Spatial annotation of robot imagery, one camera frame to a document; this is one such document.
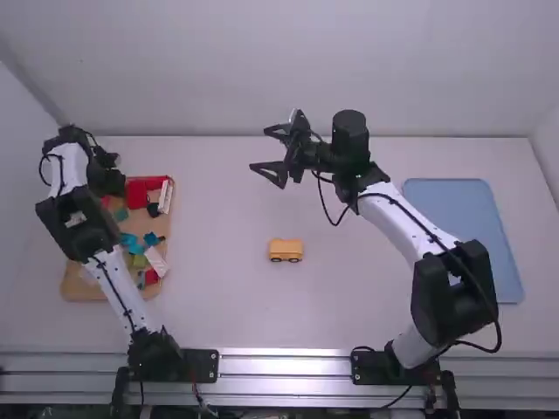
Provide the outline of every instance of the tabletop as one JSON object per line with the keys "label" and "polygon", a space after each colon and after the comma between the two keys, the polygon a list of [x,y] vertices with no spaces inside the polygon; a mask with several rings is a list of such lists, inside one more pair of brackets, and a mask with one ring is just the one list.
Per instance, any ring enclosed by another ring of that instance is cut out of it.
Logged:
{"label": "tabletop", "polygon": [[[411,270],[372,224],[349,214],[334,228],[316,180],[285,190],[251,172],[281,160],[266,137],[106,137],[127,175],[176,180],[170,273],[148,302],[179,344],[191,347],[383,347],[411,322]],[[372,138],[373,159],[400,187],[412,177],[480,178],[491,186],[526,298],[501,306],[504,351],[559,352],[556,237],[559,212],[528,140]],[[343,206],[325,188],[333,214]],[[59,295],[62,252],[38,219],[2,314],[3,345],[125,350],[107,303]],[[300,238],[299,264],[266,258],[273,237]],[[486,327],[470,337],[492,346]]]}

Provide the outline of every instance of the metal rail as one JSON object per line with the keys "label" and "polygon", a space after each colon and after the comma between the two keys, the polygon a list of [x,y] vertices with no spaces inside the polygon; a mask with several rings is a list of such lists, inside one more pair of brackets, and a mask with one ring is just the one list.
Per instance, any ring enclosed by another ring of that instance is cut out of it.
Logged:
{"label": "metal rail", "polygon": [[[404,389],[354,386],[349,351],[238,348],[220,353],[217,383],[199,386],[213,405],[374,408]],[[114,373],[125,362],[118,353],[0,348],[0,403],[108,403]],[[445,356],[441,367],[455,373],[465,409],[559,410],[559,354],[457,351]],[[128,403],[140,402],[139,391],[137,384],[130,385]],[[148,382],[144,392],[147,404],[196,404],[187,383]],[[420,409],[423,400],[424,389],[413,388],[397,407]]]}

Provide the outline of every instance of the white wall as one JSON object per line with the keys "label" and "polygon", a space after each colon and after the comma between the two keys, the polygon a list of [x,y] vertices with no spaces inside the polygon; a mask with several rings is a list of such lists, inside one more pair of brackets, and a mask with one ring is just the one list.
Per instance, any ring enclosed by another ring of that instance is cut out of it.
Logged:
{"label": "white wall", "polygon": [[559,208],[559,106],[542,118],[530,141]]}
{"label": "white wall", "polygon": [[23,263],[31,229],[43,228],[35,216],[35,203],[48,188],[38,177],[43,141],[53,137],[57,125],[31,94],[0,62],[0,231],[2,298]]}
{"label": "white wall", "polygon": [[528,134],[559,101],[556,0],[17,0],[0,35],[98,134]]}

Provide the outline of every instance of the red block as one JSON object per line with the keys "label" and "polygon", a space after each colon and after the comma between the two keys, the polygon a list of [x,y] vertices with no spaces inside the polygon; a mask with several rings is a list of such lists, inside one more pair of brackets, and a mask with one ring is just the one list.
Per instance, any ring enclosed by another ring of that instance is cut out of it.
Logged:
{"label": "red block", "polygon": [[146,286],[157,284],[159,282],[159,275],[155,272],[154,268],[150,268],[146,271]]}
{"label": "red block", "polygon": [[145,179],[147,190],[156,190],[163,187],[163,182],[169,179],[168,176],[150,176]]}
{"label": "red block", "polygon": [[130,181],[126,185],[126,205],[131,210],[148,206],[148,189],[144,181]]}

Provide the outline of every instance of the blue mat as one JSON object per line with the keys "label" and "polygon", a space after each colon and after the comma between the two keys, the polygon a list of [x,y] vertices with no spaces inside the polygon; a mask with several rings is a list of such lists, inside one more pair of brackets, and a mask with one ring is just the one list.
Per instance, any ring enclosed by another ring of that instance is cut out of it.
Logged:
{"label": "blue mat", "polygon": [[481,179],[408,179],[405,198],[439,228],[489,251],[497,301],[520,303],[524,289],[489,185]]}

